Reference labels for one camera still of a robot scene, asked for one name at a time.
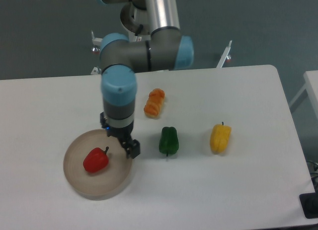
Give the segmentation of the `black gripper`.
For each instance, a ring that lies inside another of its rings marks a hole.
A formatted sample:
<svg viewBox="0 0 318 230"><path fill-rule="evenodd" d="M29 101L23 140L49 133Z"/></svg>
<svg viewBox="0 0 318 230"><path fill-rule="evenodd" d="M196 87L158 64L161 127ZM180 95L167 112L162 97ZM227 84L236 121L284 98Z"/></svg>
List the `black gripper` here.
<svg viewBox="0 0 318 230"><path fill-rule="evenodd" d="M118 139L120 145L126 152L126 158L134 159L140 155L140 143L136 139L132 139L131 132L133 130L134 122L126 127L115 128L106 123L107 118L104 112L100 113L100 124L103 129L106 129L107 136L115 137Z"/></svg>

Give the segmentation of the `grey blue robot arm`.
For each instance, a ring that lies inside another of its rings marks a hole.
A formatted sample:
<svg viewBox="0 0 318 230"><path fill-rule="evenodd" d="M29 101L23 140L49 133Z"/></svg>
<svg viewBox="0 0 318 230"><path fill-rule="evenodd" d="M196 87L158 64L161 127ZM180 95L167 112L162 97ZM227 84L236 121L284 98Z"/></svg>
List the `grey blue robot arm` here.
<svg viewBox="0 0 318 230"><path fill-rule="evenodd" d="M194 60L192 39L180 32L176 0L100 0L127 3L147 13L147 40L131 42L120 33L106 35L100 45L101 92L104 110L100 123L118 139L127 158L140 154L131 138L134 126L136 73L187 68Z"/></svg>

